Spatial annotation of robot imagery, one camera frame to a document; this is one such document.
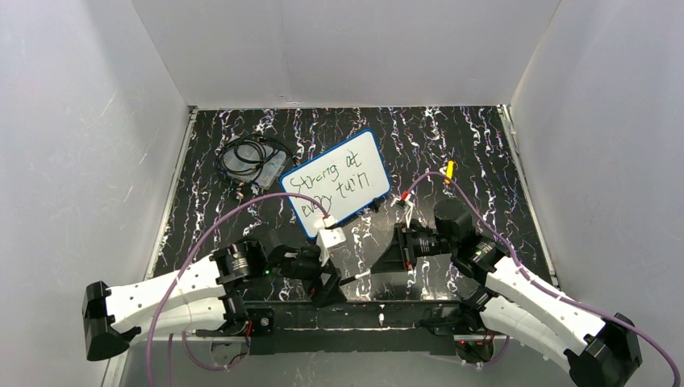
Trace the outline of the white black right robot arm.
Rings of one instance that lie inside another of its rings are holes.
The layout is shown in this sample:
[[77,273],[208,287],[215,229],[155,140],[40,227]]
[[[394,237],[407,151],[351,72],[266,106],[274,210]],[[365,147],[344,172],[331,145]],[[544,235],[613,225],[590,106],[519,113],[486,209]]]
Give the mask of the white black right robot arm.
[[632,321],[601,318],[562,301],[563,294],[533,273],[524,274],[494,239],[475,226],[458,200],[438,202],[435,226],[396,223],[371,273],[410,271],[420,257],[448,254],[478,287],[454,308],[421,321],[435,333],[486,329],[517,339],[564,369],[577,386],[624,386],[642,365]]

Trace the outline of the white marker pen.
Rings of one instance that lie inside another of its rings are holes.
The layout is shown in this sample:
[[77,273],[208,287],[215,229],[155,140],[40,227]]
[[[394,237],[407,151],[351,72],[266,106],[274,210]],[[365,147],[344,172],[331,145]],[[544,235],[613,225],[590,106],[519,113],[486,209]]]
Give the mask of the white marker pen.
[[356,274],[355,276],[353,276],[352,280],[353,280],[353,281],[359,280],[359,279],[361,279],[362,277],[367,277],[367,276],[369,276],[370,274],[371,274],[370,270],[367,270],[367,271],[364,271],[364,272],[362,272],[362,273]]

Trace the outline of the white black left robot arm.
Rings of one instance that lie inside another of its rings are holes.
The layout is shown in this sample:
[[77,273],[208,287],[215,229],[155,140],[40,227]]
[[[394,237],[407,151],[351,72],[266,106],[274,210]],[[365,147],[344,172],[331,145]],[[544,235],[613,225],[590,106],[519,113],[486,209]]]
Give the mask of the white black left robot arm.
[[86,359],[108,360],[157,333],[267,335],[273,317],[248,308],[243,294],[269,275],[301,281],[316,309],[345,303],[340,270],[326,255],[314,244],[296,248],[247,237],[150,280],[122,286],[96,281],[86,286],[81,310]]

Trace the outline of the blue framed whiteboard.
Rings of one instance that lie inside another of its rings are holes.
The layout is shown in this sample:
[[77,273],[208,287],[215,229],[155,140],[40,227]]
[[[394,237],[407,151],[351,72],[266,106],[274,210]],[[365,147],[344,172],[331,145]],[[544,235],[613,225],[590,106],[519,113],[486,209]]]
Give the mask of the blue framed whiteboard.
[[337,222],[391,191],[379,141],[370,129],[282,174],[279,185],[320,202]]

